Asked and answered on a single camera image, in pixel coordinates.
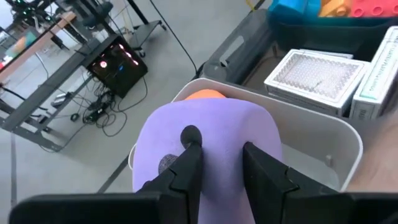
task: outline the purple cushion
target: purple cushion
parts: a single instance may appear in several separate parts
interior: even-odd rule
[[[261,106],[231,98],[169,103],[155,110],[137,140],[133,161],[133,190],[159,174],[159,163],[184,151],[180,134],[195,125],[203,138],[203,182],[199,223],[254,223],[243,183],[245,142],[282,160],[277,126]]]

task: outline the pipette tip box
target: pipette tip box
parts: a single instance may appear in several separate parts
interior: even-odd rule
[[[369,62],[293,49],[264,84],[270,95],[311,110],[342,116],[368,65]]]
[[[386,32],[370,68],[355,92],[351,119],[371,120],[383,114],[394,94],[393,84],[398,73],[398,26]]]

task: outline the gray floor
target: gray floor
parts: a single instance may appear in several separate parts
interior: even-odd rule
[[[208,59],[249,12],[244,0],[154,2],[198,66]],[[148,20],[160,19],[149,1],[137,0],[136,3]],[[112,15],[118,14],[123,7],[122,1],[114,1]],[[134,11],[129,11],[134,25],[140,24]],[[119,27],[130,27],[128,17],[125,18],[120,14],[114,20]],[[156,28],[143,48],[146,51],[144,61],[149,67],[146,75],[148,96],[142,103],[127,111],[127,125],[120,134],[107,138],[102,130],[95,126],[86,126],[59,153],[45,152],[38,145],[15,137],[17,201],[37,194],[96,192],[131,150],[148,115],[168,103],[194,76],[192,64],[170,31]],[[71,54],[55,47],[46,54],[40,53],[50,73]],[[78,70],[62,89],[67,90],[81,80],[81,73]],[[27,96],[46,78],[44,68],[32,57],[12,75],[9,88]],[[144,84],[140,81],[123,100],[121,108],[138,101],[144,93]],[[18,99],[6,94],[1,97],[13,105],[20,103]],[[74,113],[78,107],[77,104],[70,103],[62,114]],[[106,129],[107,132],[117,131],[123,120],[123,116],[119,115],[117,121]],[[65,135],[63,142],[66,142],[82,126],[82,122],[73,123],[68,118],[61,118],[53,121],[51,126]],[[11,134],[1,129],[0,144],[0,222],[5,223],[11,207],[11,147],[14,147],[14,143]],[[131,171],[127,167],[107,192],[130,191]]]

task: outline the orange object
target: orange object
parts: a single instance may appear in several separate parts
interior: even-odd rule
[[[320,17],[343,17],[351,12],[351,0],[330,0],[321,7]]]
[[[397,0],[353,0],[351,17],[398,16]]]
[[[186,100],[200,99],[200,98],[225,98],[225,96],[216,90],[200,90],[188,96]]]

